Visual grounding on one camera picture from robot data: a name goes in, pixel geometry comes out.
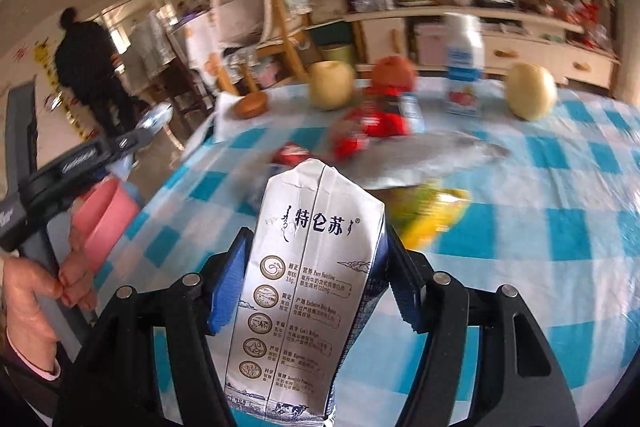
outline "yellow snack bag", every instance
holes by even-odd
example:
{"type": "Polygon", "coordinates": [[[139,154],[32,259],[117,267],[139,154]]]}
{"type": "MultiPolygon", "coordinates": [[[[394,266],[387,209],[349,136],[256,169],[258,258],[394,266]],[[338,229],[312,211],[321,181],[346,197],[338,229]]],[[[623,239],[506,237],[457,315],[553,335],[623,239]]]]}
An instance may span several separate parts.
{"type": "Polygon", "coordinates": [[[386,205],[386,215],[407,250],[418,250],[437,234],[447,232],[464,215],[471,194],[427,183],[376,194],[386,205]]]}

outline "cow illustration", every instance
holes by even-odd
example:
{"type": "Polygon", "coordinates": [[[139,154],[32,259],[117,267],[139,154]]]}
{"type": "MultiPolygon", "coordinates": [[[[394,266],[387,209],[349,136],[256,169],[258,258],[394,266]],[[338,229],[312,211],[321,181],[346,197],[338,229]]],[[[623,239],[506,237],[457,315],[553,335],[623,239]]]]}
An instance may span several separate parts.
{"type": "Polygon", "coordinates": [[[290,414],[294,420],[297,420],[298,416],[305,412],[306,409],[308,409],[306,405],[291,405],[290,403],[278,402],[273,412],[276,414],[290,414]]]}

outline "circular icon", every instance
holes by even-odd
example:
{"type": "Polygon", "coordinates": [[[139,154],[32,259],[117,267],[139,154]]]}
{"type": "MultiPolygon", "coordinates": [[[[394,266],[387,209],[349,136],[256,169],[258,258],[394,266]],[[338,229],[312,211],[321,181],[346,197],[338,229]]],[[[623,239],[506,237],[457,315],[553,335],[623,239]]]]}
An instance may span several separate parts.
{"type": "Polygon", "coordinates": [[[254,300],[262,308],[273,308],[278,303],[278,292],[273,286],[261,284],[254,291],[254,300]]]}
{"type": "Polygon", "coordinates": [[[269,333],[273,328],[271,319],[264,313],[254,313],[249,317],[249,328],[258,335],[269,333]]]}
{"type": "Polygon", "coordinates": [[[286,265],[284,261],[276,255],[268,255],[260,263],[260,271],[262,275],[272,281],[279,279],[284,275],[286,265]]]}
{"type": "Polygon", "coordinates": [[[255,359],[263,357],[267,352],[266,344],[260,339],[245,340],[244,343],[242,343],[242,349],[244,349],[246,354],[255,359]]]}
{"type": "Polygon", "coordinates": [[[251,360],[241,362],[239,367],[240,373],[245,375],[247,378],[260,378],[260,375],[262,374],[260,366],[251,360]]]}

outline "wrist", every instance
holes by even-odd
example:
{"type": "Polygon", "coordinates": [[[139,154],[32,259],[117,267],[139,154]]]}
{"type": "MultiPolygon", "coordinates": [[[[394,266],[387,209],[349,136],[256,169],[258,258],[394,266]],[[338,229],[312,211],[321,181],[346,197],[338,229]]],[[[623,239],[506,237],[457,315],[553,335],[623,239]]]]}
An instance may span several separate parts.
{"type": "Polygon", "coordinates": [[[43,338],[41,335],[31,334],[26,328],[12,328],[8,321],[6,336],[14,351],[31,363],[34,367],[46,373],[55,372],[56,352],[58,345],[55,341],[43,338]]]}

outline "metal screw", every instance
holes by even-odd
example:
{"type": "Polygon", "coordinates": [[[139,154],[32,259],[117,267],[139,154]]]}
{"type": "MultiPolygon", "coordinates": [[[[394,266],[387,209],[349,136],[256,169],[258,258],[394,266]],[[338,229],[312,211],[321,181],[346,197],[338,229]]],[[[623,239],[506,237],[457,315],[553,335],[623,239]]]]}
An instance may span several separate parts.
{"type": "Polygon", "coordinates": [[[131,286],[120,286],[118,291],[116,291],[116,295],[118,299],[128,299],[133,293],[133,288],[131,286]]]}
{"type": "Polygon", "coordinates": [[[185,286],[195,286],[200,282],[200,276],[197,273],[188,273],[182,278],[182,284],[185,286]]]}
{"type": "Polygon", "coordinates": [[[436,272],[433,274],[433,280],[438,284],[446,286],[451,282],[451,276],[447,272],[436,272]]]}
{"type": "Polygon", "coordinates": [[[504,293],[508,297],[516,297],[518,295],[518,290],[516,290],[516,288],[514,288],[510,284],[502,285],[501,290],[502,290],[502,293],[504,293]]]}

